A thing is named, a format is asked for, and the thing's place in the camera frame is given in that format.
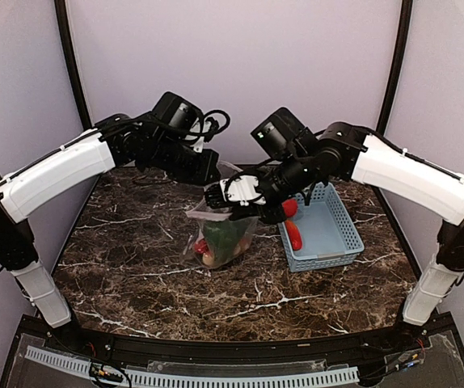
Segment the green toy cucumber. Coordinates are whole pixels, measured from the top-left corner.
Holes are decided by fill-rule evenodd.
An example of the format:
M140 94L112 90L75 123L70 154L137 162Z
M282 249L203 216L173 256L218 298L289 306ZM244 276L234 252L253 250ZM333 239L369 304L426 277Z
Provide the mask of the green toy cucumber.
M202 234L211 249L219 252L232 251L245 234L247 227L243 221L205 221Z

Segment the clear dotted zip top bag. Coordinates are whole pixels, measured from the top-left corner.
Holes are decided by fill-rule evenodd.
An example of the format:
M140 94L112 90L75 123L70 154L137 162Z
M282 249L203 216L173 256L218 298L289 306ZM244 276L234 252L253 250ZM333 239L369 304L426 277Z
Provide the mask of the clear dotted zip top bag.
M204 199L185 214L196 222L197 230L181 257L196 259L209 269L223 267L247 251L258 223L255 217L231 221L228 209L211 209Z

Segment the red toy berry bunch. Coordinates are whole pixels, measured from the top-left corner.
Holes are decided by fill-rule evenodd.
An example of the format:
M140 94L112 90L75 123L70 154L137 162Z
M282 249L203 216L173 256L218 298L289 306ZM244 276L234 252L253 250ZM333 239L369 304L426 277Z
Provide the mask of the red toy berry bunch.
M249 249L250 245L251 240L249 238L242 238L232 251L225 249L219 252L217 248L211 249L202 238L194 243L192 251L205 267L215 269L243 254Z

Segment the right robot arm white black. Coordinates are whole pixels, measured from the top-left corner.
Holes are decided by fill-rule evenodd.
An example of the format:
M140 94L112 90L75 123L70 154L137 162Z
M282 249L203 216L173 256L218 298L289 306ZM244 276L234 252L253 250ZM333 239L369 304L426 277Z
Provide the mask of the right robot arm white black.
M464 175L410 154L372 129L344 122L312 133L269 120L251 135L279 164L266 175L243 171L218 184L236 218L280 222L286 199L331 177L392 192L441 217L438 251L403 303L402 320L386 332L391 349L405 349L417 336L416 326L428 321L464 275Z

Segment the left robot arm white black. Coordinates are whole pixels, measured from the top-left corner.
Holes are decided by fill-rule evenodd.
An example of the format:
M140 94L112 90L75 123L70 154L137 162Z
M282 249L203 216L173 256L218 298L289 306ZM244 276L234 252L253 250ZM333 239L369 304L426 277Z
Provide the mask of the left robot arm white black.
M42 263L31 215L79 184L128 164L203 186L218 175L217 154L203 144L219 129L207 115L117 114L35 162L0 175L0 268L15 278L68 351L81 352L87 335L73 323L74 312Z

